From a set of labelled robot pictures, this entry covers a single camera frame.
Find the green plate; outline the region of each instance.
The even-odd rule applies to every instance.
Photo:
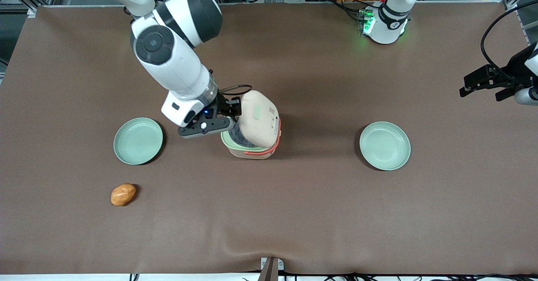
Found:
[[[374,122],[361,133],[361,153],[380,170],[397,170],[411,155],[411,143],[404,130],[390,122]]]
[[[163,146],[163,130],[149,118],[135,118],[123,124],[114,137],[114,153],[127,164],[150,161]]]

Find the light green plate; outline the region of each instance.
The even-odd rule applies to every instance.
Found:
[[[380,170],[397,170],[411,155],[411,143],[404,130],[390,122],[374,122],[361,133],[361,153]]]
[[[114,137],[114,153],[127,164],[150,161],[163,145],[163,130],[149,118],[135,118],[123,124]]]

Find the green led light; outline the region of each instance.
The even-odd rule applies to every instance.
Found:
[[[372,32],[373,25],[375,24],[375,17],[371,17],[369,21],[364,24],[364,33],[369,34]]]

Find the brown tablecloth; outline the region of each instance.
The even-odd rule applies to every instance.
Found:
[[[252,84],[277,105],[269,160],[177,135],[120,8],[26,21],[0,88],[0,273],[233,272],[263,256],[290,273],[536,273],[538,109],[458,93],[486,63],[479,41],[500,3],[419,4],[385,46],[334,5],[222,10],[220,36],[196,51],[221,87]],[[515,15],[486,41],[502,66],[524,47]],[[113,138],[140,116],[168,141],[128,166]],[[394,172],[358,149],[379,120],[411,140]],[[112,206],[126,182],[137,200]]]

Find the table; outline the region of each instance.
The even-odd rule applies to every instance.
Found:
[[[538,110],[493,91],[459,97],[502,4],[419,4],[385,46],[334,5],[222,11],[220,36],[196,51],[221,87],[252,84],[277,105],[269,160],[177,135],[121,8],[39,8],[26,21],[0,88],[0,273],[222,273],[263,256],[290,273],[536,272]],[[515,15],[486,41],[502,66],[524,47]],[[128,166],[113,138],[140,116],[167,143]],[[411,140],[394,172],[358,149],[379,120]],[[140,194],[114,207],[125,182]]]

